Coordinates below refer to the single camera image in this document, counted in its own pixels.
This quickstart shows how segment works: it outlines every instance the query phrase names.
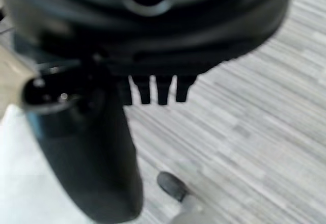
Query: black handle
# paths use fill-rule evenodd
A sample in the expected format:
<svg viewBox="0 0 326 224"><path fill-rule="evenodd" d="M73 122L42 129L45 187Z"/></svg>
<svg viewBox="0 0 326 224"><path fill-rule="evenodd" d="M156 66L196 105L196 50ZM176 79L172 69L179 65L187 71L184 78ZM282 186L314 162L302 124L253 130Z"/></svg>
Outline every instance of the black handle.
<svg viewBox="0 0 326 224"><path fill-rule="evenodd" d="M62 85L63 93L62 77L43 81L26 84L23 107L62 186L99 223L136 218L143 205L142 181L115 86L81 92L75 82Z"/></svg>

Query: white surface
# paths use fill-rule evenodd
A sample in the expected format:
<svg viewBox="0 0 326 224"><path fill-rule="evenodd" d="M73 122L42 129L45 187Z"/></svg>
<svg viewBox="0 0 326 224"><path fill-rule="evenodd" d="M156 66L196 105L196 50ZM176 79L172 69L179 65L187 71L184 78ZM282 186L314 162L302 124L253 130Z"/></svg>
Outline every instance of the white surface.
<svg viewBox="0 0 326 224"><path fill-rule="evenodd" d="M91 223L63 191L13 105L0 124L0 223Z"/></svg>

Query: gray striped floor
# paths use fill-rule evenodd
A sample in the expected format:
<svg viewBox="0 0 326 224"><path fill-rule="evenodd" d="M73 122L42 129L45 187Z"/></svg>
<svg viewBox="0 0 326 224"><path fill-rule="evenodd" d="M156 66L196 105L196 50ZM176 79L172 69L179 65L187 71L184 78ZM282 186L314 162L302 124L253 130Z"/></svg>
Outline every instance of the gray striped floor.
<svg viewBox="0 0 326 224"><path fill-rule="evenodd" d="M219 224L326 223L325 68L326 0L295 0L275 38L201 76L187 104L126 108L145 182L135 223L178 212L155 183L162 170Z"/></svg>

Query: metal component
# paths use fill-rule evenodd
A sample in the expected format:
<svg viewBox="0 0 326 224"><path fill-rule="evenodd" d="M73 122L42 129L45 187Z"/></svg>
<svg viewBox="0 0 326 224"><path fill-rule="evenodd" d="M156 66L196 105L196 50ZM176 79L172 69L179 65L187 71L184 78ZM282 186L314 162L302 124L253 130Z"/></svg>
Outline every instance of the metal component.
<svg viewBox="0 0 326 224"><path fill-rule="evenodd" d="M42 78L38 78L33 81L33 85L36 88L43 88L45 87L45 81Z"/></svg>

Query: cylindrical black part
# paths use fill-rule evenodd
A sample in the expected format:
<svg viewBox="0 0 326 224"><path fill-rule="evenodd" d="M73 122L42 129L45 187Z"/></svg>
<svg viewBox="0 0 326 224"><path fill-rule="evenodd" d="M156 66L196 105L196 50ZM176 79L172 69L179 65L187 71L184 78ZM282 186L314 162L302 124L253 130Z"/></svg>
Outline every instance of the cylindrical black part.
<svg viewBox="0 0 326 224"><path fill-rule="evenodd" d="M117 89L82 92L71 87L76 84L49 80L57 84L55 92L48 89L52 85L47 78L41 87L31 80L23 89L22 105L55 175L94 221L135 219L143 206L143 188Z"/></svg>
<svg viewBox="0 0 326 224"><path fill-rule="evenodd" d="M196 79L196 76L178 76L177 102L183 103L187 101L189 89Z"/></svg>
<svg viewBox="0 0 326 224"><path fill-rule="evenodd" d="M173 76L156 76L158 104L167 105Z"/></svg>
<svg viewBox="0 0 326 224"><path fill-rule="evenodd" d="M150 91L150 77L149 76L133 76L133 82L137 85L142 104L151 103L151 91Z"/></svg>

